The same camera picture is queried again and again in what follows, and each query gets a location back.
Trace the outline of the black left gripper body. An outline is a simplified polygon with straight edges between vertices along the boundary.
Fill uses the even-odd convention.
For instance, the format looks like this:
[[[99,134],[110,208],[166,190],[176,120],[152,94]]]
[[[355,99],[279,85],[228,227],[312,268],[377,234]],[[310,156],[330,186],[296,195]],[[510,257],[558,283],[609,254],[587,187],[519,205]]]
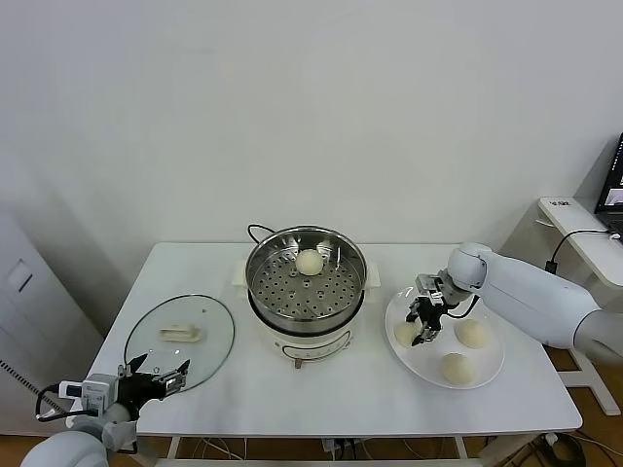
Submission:
[[[125,407],[143,407],[165,397],[166,385],[154,375],[136,373],[119,379],[117,402]]]

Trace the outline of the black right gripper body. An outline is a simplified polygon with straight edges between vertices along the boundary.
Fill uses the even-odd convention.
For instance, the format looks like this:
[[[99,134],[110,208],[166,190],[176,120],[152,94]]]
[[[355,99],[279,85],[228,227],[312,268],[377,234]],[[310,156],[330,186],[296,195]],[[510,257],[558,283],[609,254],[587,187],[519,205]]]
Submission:
[[[445,314],[444,303],[435,304],[430,298],[419,296],[415,301],[415,313],[424,328],[440,328]]]

